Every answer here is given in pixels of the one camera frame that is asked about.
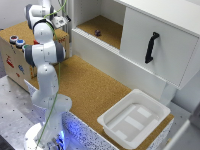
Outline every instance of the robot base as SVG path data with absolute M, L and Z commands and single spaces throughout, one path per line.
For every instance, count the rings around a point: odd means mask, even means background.
M 42 128 L 42 125 L 40 123 L 32 126 L 27 132 L 24 137 L 24 150 L 36 150 L 37 141 L 34 140 L 34 138 L 37 136 L 37 133 Z M 70 139 L 65 137 L 64 134 L 61 134 L 62 139 L 64 141 L 64 150 L 67 149 Z M 57 150 L 57 148 L 51 148 L 49 149 L 48 145 L 41 145 L 39 144 L 37 147 L 37 150 Z

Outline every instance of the brown box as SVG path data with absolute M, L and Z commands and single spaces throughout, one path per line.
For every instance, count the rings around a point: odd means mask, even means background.
M 69 57 L 69 35 L 57 29 L 55 31 L 58 41 L 66 49 L 66 58 Z M 0 31 L 0 51 L 6 74 L 28 91 L 24 79 L 29 81 L 37 74 L 37 69 L 31 67 L 24 58 L 22 49 L 17 49 L 9 42 L 10 36 L 17 35 L 19 39 L 25 40 L 26 44 L 34 45 L 33 31 L 28 28 L 27 22 L 22 22 L 10 28 Z

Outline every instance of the door handle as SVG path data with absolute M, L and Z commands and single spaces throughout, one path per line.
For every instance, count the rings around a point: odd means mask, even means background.
M 147 54 L 145 57 L 145 63 L 148 64 L 153 60 L 153 57 L 151 57 L 152 51 L 153 51 L 153 46 L 154 46 L 154 40 L 157 39 L 160 35 L 156 32 L 153 32 L 153 36 L 151 37 L 147 49 Z

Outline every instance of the drawer knob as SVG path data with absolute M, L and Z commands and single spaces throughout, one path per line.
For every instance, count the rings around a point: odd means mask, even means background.
M 145 57 L 145 63 L 148 64 L 153 60 L 153 57 L 151 57 L 152 51 L 153 51 L 153 46 L 154 46 L 154 40 L 157 39 L 160 35 L 156 32 L 153 32 L 153 36 L 151 37 L 147 49 L 147 54 Z

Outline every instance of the black handle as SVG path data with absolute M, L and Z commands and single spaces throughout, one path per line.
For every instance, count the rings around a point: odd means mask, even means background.
M 151 57 L 151 53 L 153 50 L 153 46 L 154 46 L 154 40 L 157 39 L 160 35 L 156 32 L 153 33 L 153 36 L 151 37 L 150 41 L 149 41 L 149 45 L 148 45 L 148 49 L 147 49 L 147 54 L 145 57 L 145 63 L 148 64 L 153 60 L 153 57 Z

